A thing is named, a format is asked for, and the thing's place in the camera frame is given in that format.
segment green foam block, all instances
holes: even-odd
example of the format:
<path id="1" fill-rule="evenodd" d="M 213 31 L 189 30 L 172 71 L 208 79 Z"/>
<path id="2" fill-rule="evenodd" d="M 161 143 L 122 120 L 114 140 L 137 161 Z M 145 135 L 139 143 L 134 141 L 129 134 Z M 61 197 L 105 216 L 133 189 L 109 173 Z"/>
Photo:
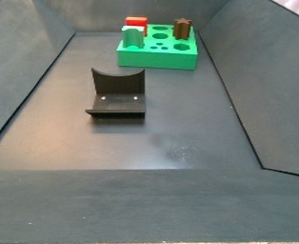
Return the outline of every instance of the green foam block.
<path id="1" fill-rule="evenodd" d="M 193 70 L 197 63 L 197 46 L 193 28 L 186 40 L 173 37 L 173 25 L 147 25 L 143 48 L 117 48 L 119 66 Z"/>

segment circular hole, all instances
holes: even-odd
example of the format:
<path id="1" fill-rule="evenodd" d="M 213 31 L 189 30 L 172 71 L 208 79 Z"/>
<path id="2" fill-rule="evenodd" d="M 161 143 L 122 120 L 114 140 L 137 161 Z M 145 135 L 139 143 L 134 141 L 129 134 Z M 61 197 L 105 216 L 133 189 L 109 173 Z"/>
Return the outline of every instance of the circular hole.
<path id="1" fill-rule="evenodd" d="M 190 49 L 190 47 L 186 44 L 178 43 L 178 44 L 174 44 L 174 49 L 180 50 L 180 51 L 186 51 Z"/>
<path id="2" fill-rule="evenodd" d="M 168 28 L 166 28 L 166 27 L 153 27 L 153 29 L 157 30 L 157 31 L 164 31 L 164 30 L 166 30 Z"/>
<path id="3" fill-rule="evenodd" d="M 153 35 L 153 38 L 154 39 L 166 39 L 168 38 L 168 34 L 157 33 L 157 34 Z"/>

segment bin floor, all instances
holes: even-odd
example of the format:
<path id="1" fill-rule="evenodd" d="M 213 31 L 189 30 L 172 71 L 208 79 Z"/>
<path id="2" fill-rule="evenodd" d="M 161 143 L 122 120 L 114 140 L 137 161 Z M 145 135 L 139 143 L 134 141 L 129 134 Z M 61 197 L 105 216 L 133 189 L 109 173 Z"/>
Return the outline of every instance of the bin floor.
<path id="1" fill-rule="evenodd" d="M 77 34 L 0 136 L 0 243 L 299 241 L 299 177 L 260 168 L 204 45 L 146 69 L 145 119 L 91 119 L 90 68 L 117 33 Z"/>

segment red block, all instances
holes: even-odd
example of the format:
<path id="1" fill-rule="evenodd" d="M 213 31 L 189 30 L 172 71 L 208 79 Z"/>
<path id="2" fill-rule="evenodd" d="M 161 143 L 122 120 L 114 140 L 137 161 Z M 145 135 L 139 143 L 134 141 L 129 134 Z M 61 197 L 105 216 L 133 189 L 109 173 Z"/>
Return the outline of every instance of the red block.
<path id="1" fill-rule="evenodd" d="M 143 35 L 147 36 L 147 18 L 146 17 L 126 17 L 125 25 L 130 27 L 143 27 Z"/>

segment black curved holder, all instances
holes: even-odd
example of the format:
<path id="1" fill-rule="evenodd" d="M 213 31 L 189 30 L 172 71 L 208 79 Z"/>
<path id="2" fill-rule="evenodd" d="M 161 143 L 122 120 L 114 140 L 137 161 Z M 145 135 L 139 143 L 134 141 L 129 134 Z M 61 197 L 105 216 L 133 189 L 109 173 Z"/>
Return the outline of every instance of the black curved holder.
<path id="1" fill-rule="evenodd" d="M 145 114 L 145 70 L 127 75 L 111 75 L 94 69 L 94 104 L 87 114 Z"/>

